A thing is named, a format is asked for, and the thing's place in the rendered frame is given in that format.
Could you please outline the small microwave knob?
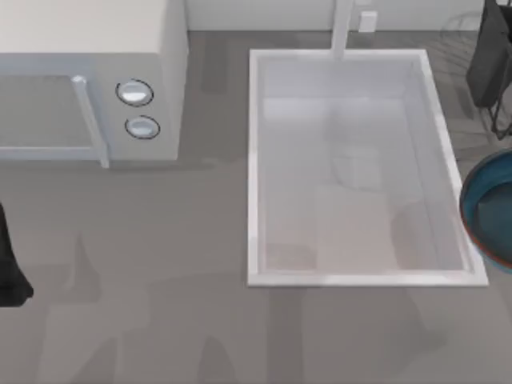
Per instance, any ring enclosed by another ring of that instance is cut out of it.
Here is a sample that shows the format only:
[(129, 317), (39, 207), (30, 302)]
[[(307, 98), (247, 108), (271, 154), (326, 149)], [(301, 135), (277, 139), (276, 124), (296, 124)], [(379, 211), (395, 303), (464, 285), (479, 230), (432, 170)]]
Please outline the small microwave knob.
[(140, 115), (129, 118), (124, 124), (125, 131), (138, 140), (151, 140), (156, 138), (161, 131), (160, 125), (152, 117)]

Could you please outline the tall white tap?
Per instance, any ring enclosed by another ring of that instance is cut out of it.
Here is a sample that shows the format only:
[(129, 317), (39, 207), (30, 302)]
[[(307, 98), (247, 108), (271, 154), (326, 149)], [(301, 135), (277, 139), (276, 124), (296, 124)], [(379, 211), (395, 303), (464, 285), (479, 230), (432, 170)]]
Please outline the tall white tap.
[(331, 53), (341, 60), (346, 49), (346, 41), (350, 28), (350, 19), (354, 0), (334, 0), (334, 19), (331, 35)]

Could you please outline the pale microwave oven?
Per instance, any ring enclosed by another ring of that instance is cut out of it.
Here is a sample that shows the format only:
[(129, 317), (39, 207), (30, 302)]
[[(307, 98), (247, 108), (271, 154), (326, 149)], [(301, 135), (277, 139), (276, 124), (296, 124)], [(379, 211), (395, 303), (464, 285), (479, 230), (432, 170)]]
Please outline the pale microwave oven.
[[(174, 161), (188, 53), (184, 0), (0, 0), (0, 161), (99, 162), (75, 75), (88, 81), (110, 165)], [(150, 104), (118, 99), (131, 79), (151, 86)], [(158, 122), (156, 138), (125, 131), (140, 115)]]

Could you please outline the large microwave knob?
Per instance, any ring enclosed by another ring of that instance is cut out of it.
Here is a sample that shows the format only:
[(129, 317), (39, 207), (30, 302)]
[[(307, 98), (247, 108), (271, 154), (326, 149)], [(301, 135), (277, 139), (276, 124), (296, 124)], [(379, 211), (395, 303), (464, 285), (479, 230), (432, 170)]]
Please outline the large microwave knob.
[(146, 106), (154, 99), (154, 91), (151, 86), (139, 79), (118, 83), (115, 93), (121, 102), (132, 107)]

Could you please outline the white wall socket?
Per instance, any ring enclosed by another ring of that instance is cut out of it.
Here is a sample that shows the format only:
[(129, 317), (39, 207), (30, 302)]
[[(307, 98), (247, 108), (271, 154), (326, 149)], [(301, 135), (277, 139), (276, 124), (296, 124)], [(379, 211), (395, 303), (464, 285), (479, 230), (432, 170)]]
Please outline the white wall socket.
[(363, 11), (360, 14), (358, 32), (359, 33), (374, 33), (378, 24), (377, 11)]

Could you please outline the white sink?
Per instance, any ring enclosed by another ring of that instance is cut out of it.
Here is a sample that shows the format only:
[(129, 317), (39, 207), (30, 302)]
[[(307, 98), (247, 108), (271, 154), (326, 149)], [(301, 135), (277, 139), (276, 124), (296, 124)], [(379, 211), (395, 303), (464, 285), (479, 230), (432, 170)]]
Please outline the white sink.
[(250, 52), (251, 287), (477, 287), (427, 52)]

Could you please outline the blue bowl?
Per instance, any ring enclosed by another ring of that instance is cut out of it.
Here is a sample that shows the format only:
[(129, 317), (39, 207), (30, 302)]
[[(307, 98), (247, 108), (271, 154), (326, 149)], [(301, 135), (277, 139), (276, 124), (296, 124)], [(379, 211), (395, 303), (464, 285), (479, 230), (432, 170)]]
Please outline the blue bowl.
[(512, 149), (477, 162), (462, 184), (458, 208), (480, 255), (512, 274)]

